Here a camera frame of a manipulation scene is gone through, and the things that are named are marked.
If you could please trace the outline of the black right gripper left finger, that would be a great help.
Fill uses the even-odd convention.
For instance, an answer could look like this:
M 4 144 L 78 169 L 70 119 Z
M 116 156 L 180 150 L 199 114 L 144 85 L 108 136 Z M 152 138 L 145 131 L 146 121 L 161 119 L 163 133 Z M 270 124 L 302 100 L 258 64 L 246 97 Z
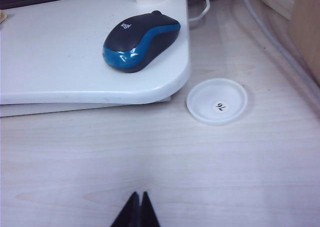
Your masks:
M 141 226 L 141 205 L 140 196 L 135 191 L 131 194 L 111 227 L 140 227 Z

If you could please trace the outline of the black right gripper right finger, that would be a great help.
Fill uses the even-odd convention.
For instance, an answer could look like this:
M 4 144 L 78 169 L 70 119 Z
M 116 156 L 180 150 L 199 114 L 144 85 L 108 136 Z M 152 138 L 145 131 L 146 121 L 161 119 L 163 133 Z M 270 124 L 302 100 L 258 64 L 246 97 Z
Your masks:
M 160 227 L 157 215 L 154 211 L 153 205 L 146 191 L 143 193 L 141 202 L 141 226 Z

